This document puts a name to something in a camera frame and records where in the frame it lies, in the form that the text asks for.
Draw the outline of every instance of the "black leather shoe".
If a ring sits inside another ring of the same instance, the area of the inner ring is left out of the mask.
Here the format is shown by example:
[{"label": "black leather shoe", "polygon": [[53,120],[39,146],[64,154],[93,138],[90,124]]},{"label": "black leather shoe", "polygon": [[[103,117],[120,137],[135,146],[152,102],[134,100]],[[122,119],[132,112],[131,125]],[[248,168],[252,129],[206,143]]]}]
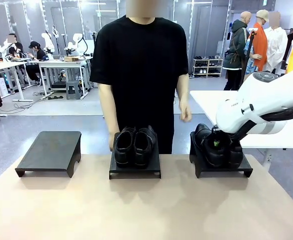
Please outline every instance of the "black leather shoe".
[{"label": "black leather shoe", "polygon": [[157,137],[151,126],[141,128],[134,140],[134,164],[140,168],[146,168],[153,153]]},{"label": "black leather shoe", "polygon": [[213,168],[226,165],[228,155],[228,138],[222,131],[212,131],[205,125],[199,124],[195,130],[195,145],[204,153],[207,163]]},{"label": "black leather shoe", "polygon": [[136,129],[125,127],[115,140],[115,162],[119,167],[124,167],[130,163],[132,159],[133,142]]},{"label": "black leather shoe", "polygon": [[228,156],[228,167],[231,169],[237,169],[240,167],[242,160],[243,160],[243,149],[239,141],[232,142],[230,149],[229,149],[229,156]]}]

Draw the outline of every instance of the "human hand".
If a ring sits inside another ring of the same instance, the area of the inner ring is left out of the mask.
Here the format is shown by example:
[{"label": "human hand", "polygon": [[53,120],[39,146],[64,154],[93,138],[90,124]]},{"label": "human hand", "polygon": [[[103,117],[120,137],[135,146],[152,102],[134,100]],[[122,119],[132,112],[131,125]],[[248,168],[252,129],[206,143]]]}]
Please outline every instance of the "human hand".
[{"label": "human hand", "polygon": [[260,54],[253,54],[252,55],[252,58],[253,59],[257,59],[257,60],[261,60],[262,59],[262,56]]},{"label": "human hand", "polygon": [[181,111],[180,119],[185,123],[190,122],[192,119],[192,113],[188,100],[182,98],[180,100],[179,108]]}]

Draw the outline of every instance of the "beige tabletop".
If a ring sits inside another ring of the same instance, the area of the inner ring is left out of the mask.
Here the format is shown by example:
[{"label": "beige tabletop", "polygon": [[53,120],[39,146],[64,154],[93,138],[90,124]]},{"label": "beige tabletop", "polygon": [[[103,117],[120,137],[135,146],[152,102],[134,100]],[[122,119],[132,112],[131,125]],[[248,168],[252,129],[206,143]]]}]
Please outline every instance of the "beige tabletop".
[{"label": "beige tabletop", "polygon": [[199,179],[188,155],[162,155],[162,179],[109,180],[110,157],[82,155],[73,178],[19,178],[17,160],[0,176],[0,240],[293,240],[293,200],[250,155],[250,178]]}]

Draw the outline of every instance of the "stool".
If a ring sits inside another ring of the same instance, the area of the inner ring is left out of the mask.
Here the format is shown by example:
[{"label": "stool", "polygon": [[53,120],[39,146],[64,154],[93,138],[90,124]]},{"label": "stool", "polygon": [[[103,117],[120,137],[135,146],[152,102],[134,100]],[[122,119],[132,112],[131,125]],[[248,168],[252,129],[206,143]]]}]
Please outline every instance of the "stool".
[{"label": "stool", "polygon": [[66,99],[81,99],[83,96],[80,84],[78,81],[67,81],[66,82]]}]

